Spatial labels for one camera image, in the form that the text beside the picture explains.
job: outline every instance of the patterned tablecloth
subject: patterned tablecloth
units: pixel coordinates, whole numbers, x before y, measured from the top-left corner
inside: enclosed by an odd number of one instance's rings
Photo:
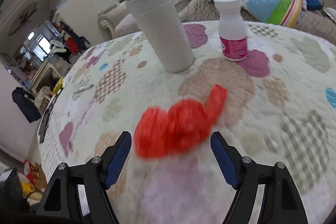
[[[47,178],[60,162],[83,164],[122,131],[133,135],[147,107],[167,110],[184,97],[204,102],[219,84],[229,95],[213,131],[258,163],[284,162],[309,223],[323,223],[336,204],[336,47],[297,30],[247,24],[249,55],[237,63],[221,54],[218,22],[185,25],[195,61],[181,73],[163,69],[141,32],[90,48],[66,76],[40,145]],[[85,83],[94,87],[74,94]],[[132,147],[108,191],[120,223],[156,224],[222,223],[234,194],[209,140],[152,161]]]

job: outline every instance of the pink bottle label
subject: pink bottle label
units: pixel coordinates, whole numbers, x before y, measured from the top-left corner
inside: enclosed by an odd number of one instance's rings
[[[226,40],[220,38],[222,44],[222,52],[227,58],[241,59],[247,55],[247,37],[241,40]]]

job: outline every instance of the blue gripper pad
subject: blue gripper pad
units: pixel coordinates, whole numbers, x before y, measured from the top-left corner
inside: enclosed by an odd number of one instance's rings
[[[124,163],[127,159],[128,153],[131,150],[132,137],[127,132],[125,138],[117,148],[112,160],[107,167],[107,176],[105,180],[106,189],[109,189],[113,184],[116,184]]]
[[[215,133],[211,135],[210,146],[227,184],[237,189],[236,168]]]

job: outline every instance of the ceiling fan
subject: ceiling fan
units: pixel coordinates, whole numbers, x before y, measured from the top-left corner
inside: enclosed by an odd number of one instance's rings
[[[31,22],[29,20],[34,13],[37,12],[37,2],[32,2],[28,6],[26,6],[19,14],[18,16],[13,20],[13,23],[8,31],[8,36],[12,36],[15,33],[19,35],[21,29],[28,23]]]

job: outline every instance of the plastic bottle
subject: plastic bottle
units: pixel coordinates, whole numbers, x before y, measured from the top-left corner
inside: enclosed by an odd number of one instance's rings
[[[167,71],[192,65],[194,55],[171,0],[127,0],[126,5]]]
[[[247,31],[240,14],[241,0],[214,0],[220,14],[218,31],[224,56],[242,61],[247,56]]]

